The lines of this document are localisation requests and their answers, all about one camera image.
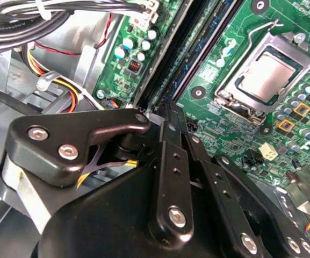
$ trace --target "silver screw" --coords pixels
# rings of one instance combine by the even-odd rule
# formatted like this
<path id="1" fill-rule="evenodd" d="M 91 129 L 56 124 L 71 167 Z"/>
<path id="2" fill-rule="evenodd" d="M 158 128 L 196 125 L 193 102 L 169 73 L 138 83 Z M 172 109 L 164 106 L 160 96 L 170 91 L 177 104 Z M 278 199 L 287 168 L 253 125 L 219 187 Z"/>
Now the silver screw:
<path id="1" fill-rule="evenodd" d="M 224 162 L 226 165 L 230 164 L 230 161 L 226 157 L 221 157 L 222 162 Z"/>
<path id="2" fill-rule="evenodd" d="M 141 114 L 135 114 L 135 117 L 139 122 L 145 123 L 147 121 L 147 119 Z"/>
<path id="3" fill-rule="evenodd" d="M 104 99 L 106 97 L 106 93 L 103 90 L 98 90 L 96 93 L 96 97 L 98 99 Z"/>
<path id="4" fill-rule="evenodd" d="M 300 248 L 292 238 L 287 238 L 287 242 L 289 243 L 289 246 L 292 248 L 292 250 L 294 250 L 297 254 L 300 254 Z"/>
<path id="5" fill-rule="evenodd" d="M 168 127 L 169 127 L 172 131 L 174 131 L 174 132 L 176 131 L 176 128 L 175 128 L 174 125 L 169 124 Z"/>
<path id="6" fill-rule="evenodd" d="M 192 140 L 193 140 L 194 142 L 196 142 L 196 143 L 199 143 L 199 142 L 200 142 L 199 138 L 196 137 L 195 135 L 192 136 Z"/>
<path id="7" fill-rule="evenodd" d="M 243 245 L 251 254 L 257 254 L 257 246 L 255 244 L 255 241 L 250 236 L 248 236 L 245 233 L 242 233 L 241 240 Z"/>
<path id="8" fill-rule="evenodd" d="M 48 133 L 45 129 L 34 127 L 28 130 L 28 136 L 35 141 L 44 141 L 48 138 Z"/>
<path id="9" fill-rule="evenodd" d="M 66 160 L 74 160 L 78 157 L 78 150 L 69 144 L 65 144 L 59 147 L 59 155 Z"/>
<path id="10" fill-rule="evenodd" d="M 304 33 L 298 33 L 294 36 L 293 40 L 297 44 L 301 44 L 306 39 L 306 35 Z"/>
<path id="11" fill-rule="evenodd" d="M 184 227 L 186 225 L 185 215 L 177 208 L 171 208 L 169 210 L 169 218 L 177 227 Z"/>
<path id="12" fill-rule="evenodd" d="M 302 238 L 301 239 L 301 244 L 304 247 L 305 250 L 310 254 L 310 245 Z"/>

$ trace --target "red wire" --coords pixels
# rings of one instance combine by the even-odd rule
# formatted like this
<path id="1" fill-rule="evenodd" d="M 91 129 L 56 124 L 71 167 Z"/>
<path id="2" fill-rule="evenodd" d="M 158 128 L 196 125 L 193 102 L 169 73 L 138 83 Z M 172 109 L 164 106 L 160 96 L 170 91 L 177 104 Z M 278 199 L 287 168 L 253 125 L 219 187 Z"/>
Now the red wire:
<path id="1" fill-rule="evenodd" d="M 60 50 L 57 50 L 57 49 L 54 49 L 54 48 L 51 48 L 51 47 L 46 47 L 46 46 L 44 46 L 42 44 L 39 44 L 37 42 L 35 43 L 35 46 L 41 47 L 41 48 L 43 48 L 43 49 L 45 49 L 45 50 L 47 50 L 49 52 L 52 52 L 52 53 L 60 53 L 60 54 L 64 54 L 64 55 L 75 55 L 75 56 L 80 55 L 80 53 L 72 53 L 72 52 L 69 52 L 69 51 L 60 51 Z"/>
<path id="2" fill-rule="evenodd" d="M 107 36 L 108 36 L 108 30 L 111 26 L 111 22 L 112 22 L 112 13 L 110 12 L 110 16 L 109 16 L 108 21 L 106 23 L 106 28 L 105 28 L 103 40 L 97 46 L 95 46 L 95 48 L 100 48 L 106 43 Z"/>

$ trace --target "white cable tie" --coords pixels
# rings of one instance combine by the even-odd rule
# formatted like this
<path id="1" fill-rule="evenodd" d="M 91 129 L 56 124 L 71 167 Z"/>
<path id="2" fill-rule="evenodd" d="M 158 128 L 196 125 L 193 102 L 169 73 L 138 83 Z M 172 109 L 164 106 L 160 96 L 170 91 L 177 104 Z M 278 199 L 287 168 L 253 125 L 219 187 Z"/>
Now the white cable tie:
<path id="1" fill-rule="evenodd" d="M 44 3 L 42 0 L 35 0 L 35 4 L 37 5 L 37 8 L 39 10 L 39 14 L 44 20 L 51 20 L 52 13 L 49 10 L 45 10 Z"/>

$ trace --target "white connector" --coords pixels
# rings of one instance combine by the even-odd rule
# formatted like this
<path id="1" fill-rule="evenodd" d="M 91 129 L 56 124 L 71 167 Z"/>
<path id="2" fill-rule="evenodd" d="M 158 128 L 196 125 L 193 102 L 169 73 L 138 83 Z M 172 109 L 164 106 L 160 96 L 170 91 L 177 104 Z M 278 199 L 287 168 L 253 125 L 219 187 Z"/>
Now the white connector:
<path id="1" fill-rule="evenodd" d="M 277 156 L 278 153 L 275 150 L 275 148 L 270 145 L 269 143 L 265 142 L 260 148 L 259 151 L 261 152 L 262 156 L 266 159 L 266 160 L 274 160 Z"/>
<path id="2" fill-rule="evenodd" d="M 129 21 L 141 30 L 147 31 L 151 24 L 157 22 L 157 10 L 160 7 L 160 3 L 156 0 L 140 1 L 140 3 L 146 7 L 146 11 L 132 15 Z"/>

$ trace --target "cpu socket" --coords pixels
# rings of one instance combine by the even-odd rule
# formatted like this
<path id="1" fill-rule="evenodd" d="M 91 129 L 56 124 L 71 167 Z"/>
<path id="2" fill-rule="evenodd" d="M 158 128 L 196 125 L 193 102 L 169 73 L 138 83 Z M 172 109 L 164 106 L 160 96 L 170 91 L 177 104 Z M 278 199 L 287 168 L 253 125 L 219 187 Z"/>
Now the cpu socket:
<path id="1" fill-rule="evenodd" d="M 261 124 L 310 70 L 310 57 L 290 42 L 293 33 L 268 32 L 231 69 L 215 92 L 216 102 L 255 124 Z"/>

